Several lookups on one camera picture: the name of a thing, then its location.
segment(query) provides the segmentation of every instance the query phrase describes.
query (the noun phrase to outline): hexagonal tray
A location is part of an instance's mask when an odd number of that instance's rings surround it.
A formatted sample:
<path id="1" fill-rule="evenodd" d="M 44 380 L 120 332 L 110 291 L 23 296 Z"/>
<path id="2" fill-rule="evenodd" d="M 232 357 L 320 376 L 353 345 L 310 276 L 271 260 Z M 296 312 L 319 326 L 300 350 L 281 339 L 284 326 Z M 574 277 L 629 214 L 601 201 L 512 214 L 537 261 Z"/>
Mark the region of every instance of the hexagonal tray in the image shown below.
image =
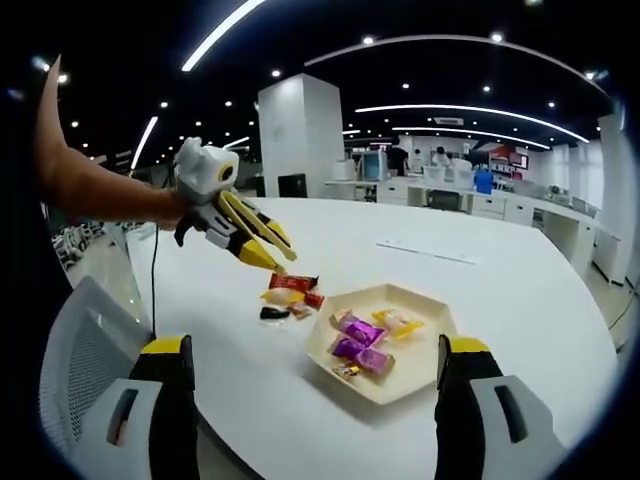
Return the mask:
<path id="1" fill-rule="evenodd" d="M 393 369 L 381 379 L 360 374 L 348 380 L 333 368 L 344 364 L 329 352 L 340 331 L 330 317 L 340 310 L 353 310 L 356 317 L 375 324 L 371 314 L 394 309 L 407 318 L 422 321 L 425 326 L 403 340 L 387 338 L 375 348 L 395 357 Z M 374 403 L 385 405 L 435 382 L 438 367 L 438 338 L 441 333 L 456 335 L 451 311 L 446 303 L 405 290 L 395 285 L 380 285 L 357 292 L 328 297 L 307 341 L 307 355 L 339 382 Z"/>

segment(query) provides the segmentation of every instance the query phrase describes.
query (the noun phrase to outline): black ceiling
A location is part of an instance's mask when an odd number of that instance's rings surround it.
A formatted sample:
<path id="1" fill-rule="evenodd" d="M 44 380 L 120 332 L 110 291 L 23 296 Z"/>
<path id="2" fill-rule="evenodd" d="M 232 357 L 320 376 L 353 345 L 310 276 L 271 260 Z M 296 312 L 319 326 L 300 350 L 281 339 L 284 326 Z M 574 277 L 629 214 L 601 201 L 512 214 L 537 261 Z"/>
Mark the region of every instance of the black ceiling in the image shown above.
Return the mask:
<path id="1" fill-rule="evenodd" d="M 553 56 L 576 70 L 605 70 L 620 49 L 622 27 L 611 3 L 546 0 L 266 0 L 233 28 L 190 73 L 181 66 L 193 49 L 244 0 L 182 2 L 87 2 L 64 11 L 67 42 L 60 88 L 63 127 L 70 145 L 87 155 L 135 150 L 150 117 L 159 115 L 140 159 L 151 165 L 178 147 L 180 135 L 199 135 L 222 145 L 251 136 L 258 145 L 258 92 L 284 77 L 305 72 L 341 89 L 344 125 L 390 135 L 395 126 L 429 126 L 427 118 L 462 117 L 466 128 L 514 135 L 541 143 L 574 141 L 546 127 L 487 114 L 405 111 L 356 114 L 393 104 L 437 103 L 516 112 L 597 137 L 597 117 L 610 101 L 556 65 L 495 45 L 422 41 L 380 46 L 304 67 L 304 62 L 360 43 L 418 34 L 488 37 Z M 605 80 L 602 85 L 608 88 Z M 403 83 L 411 88 L 405 90 Z M 482 86 L 490 84 L 485 94 Z M 233 102 L 227 108 L 224 103 Z M 557 106 L 550 109 L 549 101 Z M 169 108 L 160 109 L 161 101 Z M 71 128 L 73 120 L 80 122 Z M 203 123 L 196 127 L 195 121 Z M 256 125 L 249 126 L 249 121 Z M 518 128 L 517 135 L 513 128 Z M 89 147 L 82 149 L 82 144 Z"/>

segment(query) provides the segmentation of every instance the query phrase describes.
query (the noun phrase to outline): paper on table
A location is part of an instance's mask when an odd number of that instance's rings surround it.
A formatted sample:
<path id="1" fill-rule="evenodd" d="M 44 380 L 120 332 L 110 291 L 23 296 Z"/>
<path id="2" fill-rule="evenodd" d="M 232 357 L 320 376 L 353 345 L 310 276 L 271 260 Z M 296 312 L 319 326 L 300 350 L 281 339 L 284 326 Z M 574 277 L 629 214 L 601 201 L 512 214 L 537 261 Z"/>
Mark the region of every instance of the paper on table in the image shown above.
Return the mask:
<path id="1" fill-rule="evenodd" d="M 429 250 L 423 246 L 409 245 L 398 240 L 382 240 L 376 242 L 376 245 L 383 248 L 391 248 L 394 250 L 401 250 L 403 252 L 416 253 L 418 255 L 427 255 L 430 257 L 440 258 L 442 260 L 466 263 L 468 265 L 477 265 L 478 263 L 480 263 L 478 259 L 470 258 L 464 253 Z"/>

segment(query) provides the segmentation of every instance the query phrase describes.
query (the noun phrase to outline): white round table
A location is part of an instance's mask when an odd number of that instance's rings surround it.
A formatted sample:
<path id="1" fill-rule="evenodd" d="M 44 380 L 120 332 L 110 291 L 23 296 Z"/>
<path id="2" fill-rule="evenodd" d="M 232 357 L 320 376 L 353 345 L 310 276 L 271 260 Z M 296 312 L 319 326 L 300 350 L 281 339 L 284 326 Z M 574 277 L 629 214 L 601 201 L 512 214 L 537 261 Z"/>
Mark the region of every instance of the white round table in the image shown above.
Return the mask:
<path id="1" fill-rule="evenodd" d="M 587 287 L 539 231 L 428 209 L 334 200 L 255 199 L 289 235 L 291 274 L 320 275 L 323 295 L 393 283 L 448 303 L 459 333 L 482 339 L 505 375 L 551 409 L 574 446 L 612 392 L 616 354 Z M 463 254 L 465 264 L 381 248 L 378 241 Z M 153 236 L 128 238 L 150 312 Z M 276 258 L 279 252 L 272 250 Z M 259 319 L 270 273 L 241 264 L 192 231 L 183 249 L 160 235 L 158 334 L 193 337 L 195 398 L 203 417 L 266 479 L 432 478 L 434 386 L 379 407 L 305 355 L 314 318 Z"/>

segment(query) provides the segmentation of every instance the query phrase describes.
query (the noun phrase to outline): cable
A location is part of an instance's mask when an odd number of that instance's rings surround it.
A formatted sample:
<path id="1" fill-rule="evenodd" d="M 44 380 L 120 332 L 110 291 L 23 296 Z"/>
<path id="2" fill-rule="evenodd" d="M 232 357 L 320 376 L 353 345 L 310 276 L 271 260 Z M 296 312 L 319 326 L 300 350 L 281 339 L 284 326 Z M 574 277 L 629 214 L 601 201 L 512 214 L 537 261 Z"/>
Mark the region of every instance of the cable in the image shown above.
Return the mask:
<path id="1" fill-rule="evenodd" d="M 635 296 L 638 294 L 638 286 L 640 286 L 640 278 L 636 280 L 636 286 L 631 292 L 631 298 L 629 299 L 629 303 L 627 303 L 627 306 L 624 307 L 624 310 L 622 311 L 622 313 L 618 315 L 618 317 L 613 321 L 613 323 L 609 327 L 609 331 L 613 330 L 613 328 L 618 324 L 618 322 L 622 319 L 622 317 L 624 317 L 629 311 L 629 309 L 631 308 L 631 305 L 633 304 L 633 300 L 635 299 Z"/>
<path id="2" fill-rule="evenodd" d="M 164 183 L 162 184 L 162 188 L 167 188 L 167 184 L 169 183 L 169 179 L 171 178 L 171 174 L 173 173 L 174 165 L 169 167 L 169 173 L 167 173 L 167 178 L 165 178 Z M 156 335 L 156 257 L 158 256 L 158 239 L 160 237 L 160 227 L 156 225 L 156 239 L 155 244 L 153 246 L 153 258 L 151 260 L 151 332 L 153 335 L 153 340 L 157 337 Z"/>

